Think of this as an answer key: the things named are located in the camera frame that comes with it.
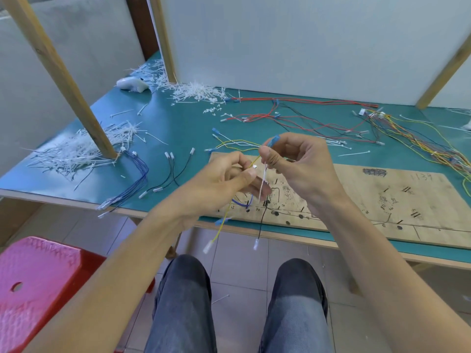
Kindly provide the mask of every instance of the wooden post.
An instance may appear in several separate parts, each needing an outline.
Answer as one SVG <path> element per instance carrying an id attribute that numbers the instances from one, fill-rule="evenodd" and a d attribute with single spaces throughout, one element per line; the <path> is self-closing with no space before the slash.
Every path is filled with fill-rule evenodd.
<path id="1" fill-rule="evenodd" d="M 169 39 L 165 27 L 165 19 L 163 17 L 162 2 L 161 0 L 150 0 L 150 6 L 152 8 L 152 15 L 154 15 L 154 22 L 156 23 L 160 52 L 162 54 L 163 63 L 165 64 L 165 70 L 167 71 L 167 77 L 169 78 L 169 82 L 176 83 L 175 66 L 170 52 Z"/>
<path id="2" fill-rule="evenodd" d="M 1 1 L 103 156 L 115 159 L 117 156 L 115 149 L 83 98 L 64 62 L 57 54 L 31 5 L 27 0 Z"/>
<path id="3" fill-rule="evenodd" d="M 433 98 L 437 96 L 439 91 L 445 86 L 445 84 L 451 79 L 455 72 L 461 67 L 461 65 L 468 59 L 471 54 L 471 33 L 468 38 L 463 42 L 460 48 L 456 51 L 453 58 L 445 65 L 440 74 L 435 78 L 430 87 L 423 93 L 417 104 L 415 105 L 419 109 L 425 109 Z"/>

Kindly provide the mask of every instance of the tiled floor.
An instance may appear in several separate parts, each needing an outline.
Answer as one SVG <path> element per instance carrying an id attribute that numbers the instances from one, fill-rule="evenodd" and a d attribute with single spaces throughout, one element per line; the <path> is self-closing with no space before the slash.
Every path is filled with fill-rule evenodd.
<path id="1" fill-rule="evenodd" d="M 44 205 L 8 244 L 36 235 L 110 255 L 135 227 L 130 219 L 118 215 L 97 219 L 93 211 Z M 349 270 L 338 250 L 261 239 L 254 251 L 253 237 L 222 232 L 211 251 L 203 254 L 214 235 L 211 230 L 186 231 L 177 252 L 194 255 L 203 263 L 211 279 L 213 302 L 229 295 L 212 305 L 220 353 L 257 351 L 276 272 L 293 257 L 310 262 L 324 283 L 329 332 L 337 353 L 391 351 L 364 299 L 349 292 Z M 167 265 L 164 260 L 156 273 L 157 284 Z M 436 267 L 421 275 L 471 325 L 471 272 Z M 122 334 L 119 346 L 126 353 L 144 350 L 155 291 L 144 295 Z"/>

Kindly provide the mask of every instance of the wooden board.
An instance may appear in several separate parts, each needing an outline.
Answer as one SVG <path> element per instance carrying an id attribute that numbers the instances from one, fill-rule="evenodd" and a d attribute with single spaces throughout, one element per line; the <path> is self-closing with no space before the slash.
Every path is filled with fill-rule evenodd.
<path id="1" fill-rule="evenodd" d="M 211 158 L 220 154 L 213 152 Z M 264 165 L 260 159 L 255 164 L 262 177 Z M 386 237 L 471 249 L 471 208 L 444 174 L 334 166 L 347 194 Z M 264 224 L 327 231 L 324 223 L 309 212 L 306 201 L 291 189 L 283 175 L 267 170 L 266 180 L 272 188 L 272 195 L 263 218 Z M 235 199 L 247 203 L 250 196 L 238 193 Z M 234 203 L 230 206 L 228 217 L 258 223 L 265 209 L 256 198 L 248 210 Z M 227 206 L 212 215 L 221 217 L 226 209 Z"/>

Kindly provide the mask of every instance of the red plastic stool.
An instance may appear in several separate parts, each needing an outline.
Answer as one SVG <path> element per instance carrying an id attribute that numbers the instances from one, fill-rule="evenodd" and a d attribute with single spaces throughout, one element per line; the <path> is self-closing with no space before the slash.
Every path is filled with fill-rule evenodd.
<path id="1" fill-rule="evenodd" d="M 37 237 L 5 249 L 0 255 L 0 352 L 21 352 L 105 259 Z"/>

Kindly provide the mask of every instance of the jeans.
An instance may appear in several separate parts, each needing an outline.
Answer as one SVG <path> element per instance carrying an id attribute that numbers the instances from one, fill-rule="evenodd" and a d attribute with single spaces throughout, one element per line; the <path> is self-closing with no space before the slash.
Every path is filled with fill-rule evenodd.
<path id="1" fill-rule="evenodd" d="M 327 310 L 324 287 L 312 266 L 288 260 L 276 275 L 258 352 L 333 352 Z M 144 353 L 217 352 L 209 277 L 196 258 L 180 255 L 169 264 L 152 318 Z"/>

